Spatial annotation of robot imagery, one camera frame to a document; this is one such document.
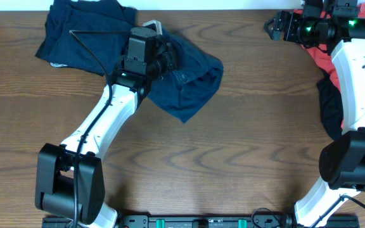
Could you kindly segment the folded navy garment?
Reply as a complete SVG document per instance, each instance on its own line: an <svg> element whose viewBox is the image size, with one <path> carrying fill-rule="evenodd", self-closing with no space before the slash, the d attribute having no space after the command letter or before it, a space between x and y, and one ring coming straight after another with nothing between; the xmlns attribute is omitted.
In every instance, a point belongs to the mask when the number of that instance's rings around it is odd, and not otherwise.
<svg viewBox="0 0 365 228"><path fill-rule="evenodd" d="M53 63L103 75L111 72L125 53L136 14L136 9L114 0L55 0L39 48L50 51Z"/></svg>

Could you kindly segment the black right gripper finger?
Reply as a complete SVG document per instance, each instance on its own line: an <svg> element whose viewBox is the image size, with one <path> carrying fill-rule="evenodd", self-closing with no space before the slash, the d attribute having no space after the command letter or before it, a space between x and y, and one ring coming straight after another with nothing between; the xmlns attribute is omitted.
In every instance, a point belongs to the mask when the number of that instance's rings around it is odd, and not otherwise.
<svg viewBox="0 0 365 228"><path fill-rule="evenodd" d="M264 24L265 29L283 29L290 19L289 11L278 11L270 20Z"/></svg>
<svg viewBox="0 0 365 228"><path fill-rule="evenodd" d="M272 40L278 41L281 37L282 25L280 19L273 18L265 22L264 31Z"/></svg>

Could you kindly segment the folded black garment with print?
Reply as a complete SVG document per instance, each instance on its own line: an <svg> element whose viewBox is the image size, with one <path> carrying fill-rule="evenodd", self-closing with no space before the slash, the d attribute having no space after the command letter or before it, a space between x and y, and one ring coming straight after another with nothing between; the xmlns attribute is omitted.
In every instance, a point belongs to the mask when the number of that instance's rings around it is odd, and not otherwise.
<svg viewBox="0 0 365 228"><path fill-rule="evenodd" d="M66 64L53 63L52 61L50 61L49 60L49 54L50 54L50 51L47 48L40 47L37 50L35 56L39 59L47 61L52 67L55 67L55 68L68 68L68 65L66 65Z"/></svg>

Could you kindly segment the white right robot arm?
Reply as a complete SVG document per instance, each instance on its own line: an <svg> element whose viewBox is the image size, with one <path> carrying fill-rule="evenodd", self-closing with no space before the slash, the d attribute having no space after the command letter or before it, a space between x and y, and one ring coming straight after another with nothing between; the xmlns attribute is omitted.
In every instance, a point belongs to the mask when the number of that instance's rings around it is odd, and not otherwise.
<svg viewBox="0 0 365 228"><path fill-rule="evenodd" d="M305 47L324 44L340 81L343 106L341 135L323 148L319 178L309 192L281 217L281 227L346 227L352 218L333 218L347 201L365 192L365 18L357 9L331 10L327 18L317 12L279 11L264 25L273 40Z"/></svg>

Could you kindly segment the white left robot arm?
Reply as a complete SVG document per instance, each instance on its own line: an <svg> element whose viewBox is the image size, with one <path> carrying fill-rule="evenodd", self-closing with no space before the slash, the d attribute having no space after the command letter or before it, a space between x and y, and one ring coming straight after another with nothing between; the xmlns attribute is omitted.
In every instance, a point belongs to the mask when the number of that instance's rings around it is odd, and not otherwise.
<svg viewBox="0 0 365 228"><path fill-rule="evenodd" d="M102 161L125 121L162 74L177 68L171 43L137 46L114 71L87 118L61 144L46 143L37 158L35 207L64 220L63 227L116 227L118 212L105 203Z"/></svg>

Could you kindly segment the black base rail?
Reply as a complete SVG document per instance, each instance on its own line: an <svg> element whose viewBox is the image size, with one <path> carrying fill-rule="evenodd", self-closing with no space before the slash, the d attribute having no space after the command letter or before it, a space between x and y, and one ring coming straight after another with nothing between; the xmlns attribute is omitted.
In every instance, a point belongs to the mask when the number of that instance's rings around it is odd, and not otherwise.
<svg viewBox="0 0 365 228"><path fill-rule="evenodd" d="M296 224L291 214L273 213L256 210L250 217L154 217L147 215L128 215L118 218L115 225L106 227L118 228L277 228L306 227ZM73 227L72 221L63 217L45 217L43 228ZM328 228L358 228L359 219L355 215L332 215L325 226Z"/></svg>

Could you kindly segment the blue denim shorts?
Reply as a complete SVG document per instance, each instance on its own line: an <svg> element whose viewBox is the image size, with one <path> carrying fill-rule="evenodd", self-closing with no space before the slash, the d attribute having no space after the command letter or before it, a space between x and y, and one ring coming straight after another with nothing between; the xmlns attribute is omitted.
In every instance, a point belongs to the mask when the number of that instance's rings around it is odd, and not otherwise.
<svg viewBox="0 0 365 228"><path fill-rule="evenodd" d="M185 123L218 91L224 66L179 34L163 30L163 36L176 50L178 69L154 81L148 98Z"/></svg>

